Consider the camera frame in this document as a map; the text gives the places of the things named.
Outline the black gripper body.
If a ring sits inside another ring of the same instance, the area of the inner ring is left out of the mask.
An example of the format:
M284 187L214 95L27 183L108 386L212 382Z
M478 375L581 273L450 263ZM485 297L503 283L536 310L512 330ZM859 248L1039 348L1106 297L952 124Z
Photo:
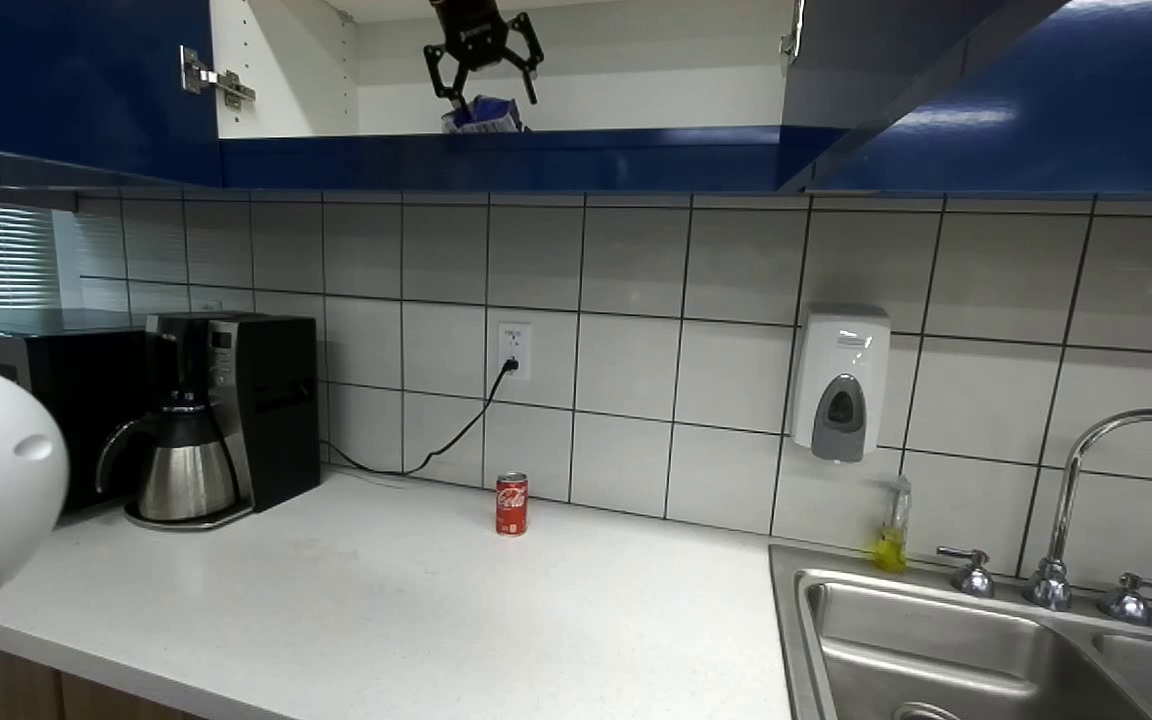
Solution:
M432 0L443 48L465 66L493 66L503 58L507 25L496 0Z

